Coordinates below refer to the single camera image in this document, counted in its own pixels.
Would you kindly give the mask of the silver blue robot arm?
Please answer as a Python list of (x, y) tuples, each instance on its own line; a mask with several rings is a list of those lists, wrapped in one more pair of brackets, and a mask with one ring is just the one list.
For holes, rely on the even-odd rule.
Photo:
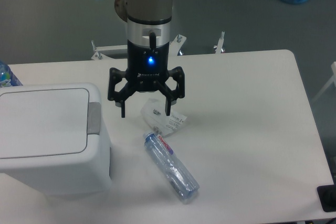
[(109, 71), (108, 100), (121, 108), (135, 92), (160, 91), (165, 114), (185, 97), (185, 74), (181, 67), (168, 69), (173, 0), (126, 0), (127, 69)]

